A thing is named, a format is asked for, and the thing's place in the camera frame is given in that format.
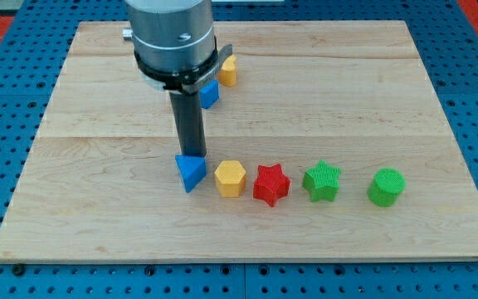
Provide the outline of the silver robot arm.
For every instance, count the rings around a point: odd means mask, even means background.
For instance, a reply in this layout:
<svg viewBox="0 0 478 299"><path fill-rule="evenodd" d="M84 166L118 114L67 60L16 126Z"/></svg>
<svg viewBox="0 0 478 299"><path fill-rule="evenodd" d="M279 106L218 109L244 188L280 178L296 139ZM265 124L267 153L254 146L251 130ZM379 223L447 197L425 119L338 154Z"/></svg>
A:
<svg viewBox="0 0 478 299"><path fill-rule="evenodd" d="M217 45L210 0L125 0L139 70L159 90L199 92L232 45Z"/></svg>

